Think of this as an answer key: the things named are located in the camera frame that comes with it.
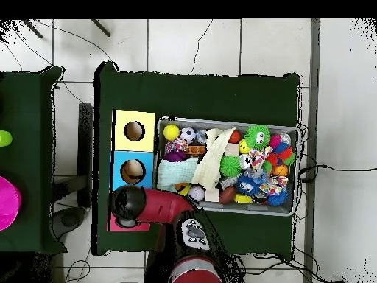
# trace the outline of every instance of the green table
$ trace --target green table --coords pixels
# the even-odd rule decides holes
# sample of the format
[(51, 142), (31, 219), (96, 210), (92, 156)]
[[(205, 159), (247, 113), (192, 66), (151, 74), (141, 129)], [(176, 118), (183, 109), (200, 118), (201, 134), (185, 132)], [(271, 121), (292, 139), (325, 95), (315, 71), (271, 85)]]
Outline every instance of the green table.
[[(104, 62), (94, 75), (94, 194), (92, 247), (95, 254), (151, 251), (159, 225), (146, 232), (106, 230), (111, 113), (114, 109), (162, 116), (295, 126), (296, 74), (284, 77), (183, 76), (122, 73)], [(292, 218), (208, 212), (230, 253), (274, 252), (291, 255)]]
[(0, 72), (0, 129), (13, 135), (0, 147), (0, 175), (20, 190), (15, 222), (0, 232), (0, 251), (59, 253), (50, 231), (52, 203), (52, 86), (62, 69), (39, 73)]

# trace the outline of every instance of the lime green object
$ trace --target lime green object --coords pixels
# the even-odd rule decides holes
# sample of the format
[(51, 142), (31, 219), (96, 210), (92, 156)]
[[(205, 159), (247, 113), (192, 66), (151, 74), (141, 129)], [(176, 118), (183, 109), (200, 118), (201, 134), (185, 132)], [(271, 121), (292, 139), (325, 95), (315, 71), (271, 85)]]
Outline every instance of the lime green object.
[(180, 128), (178, 128), (177, 125), (170, 124), (163, 129), (163, 136), (168, 141), (175, 140), (176, 138), (178, 138), (179, 135)]
[(6, 147), (12, 143), (12, 135), (5, 130), (0, 130), (0, 147)]

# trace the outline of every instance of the brown toy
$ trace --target brown toy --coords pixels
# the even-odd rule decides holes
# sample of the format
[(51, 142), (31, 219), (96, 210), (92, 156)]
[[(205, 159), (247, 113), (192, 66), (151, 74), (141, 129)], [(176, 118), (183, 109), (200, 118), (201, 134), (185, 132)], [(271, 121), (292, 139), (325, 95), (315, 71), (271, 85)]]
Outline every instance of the brown toy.
[(236, 188), (234, 186), (229, 186), (228, 188), (225, 188), (224, 191), (220, 192), (219, 203), (228, 204), (233, 201), (235, 196)]
[(205, 153), (205, 147), (202, 145), (189, 145), (188, 150), (184, 151), (185, 154), (201, 155)]

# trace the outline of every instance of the pink ball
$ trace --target pink ball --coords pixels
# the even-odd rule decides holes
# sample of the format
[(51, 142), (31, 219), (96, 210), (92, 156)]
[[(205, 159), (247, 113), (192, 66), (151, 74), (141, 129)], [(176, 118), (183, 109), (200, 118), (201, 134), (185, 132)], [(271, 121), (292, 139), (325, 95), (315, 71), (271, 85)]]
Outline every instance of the pink ball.
[(275, 149), (281, 142), (281, 138), (279, 135), (273, 135), (271, 136), (271, 139), (269, 141), (269, 145), (270, 147), (272, 147), (273, 149)]

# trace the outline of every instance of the hole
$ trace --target hole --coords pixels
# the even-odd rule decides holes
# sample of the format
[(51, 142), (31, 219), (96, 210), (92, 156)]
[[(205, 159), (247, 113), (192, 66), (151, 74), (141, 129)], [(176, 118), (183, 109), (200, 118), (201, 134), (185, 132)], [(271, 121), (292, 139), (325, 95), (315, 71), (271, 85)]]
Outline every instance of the hole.
[(145, 177), (145, 166), (138, 159), (130, 159), (121, 165), (121, 178), (128, 184), (138, 184)]
[(130, 141), (140, 141), (145, 135), (144, 126), (137, 121), (129, 122), (124, 126), (124, 135)]

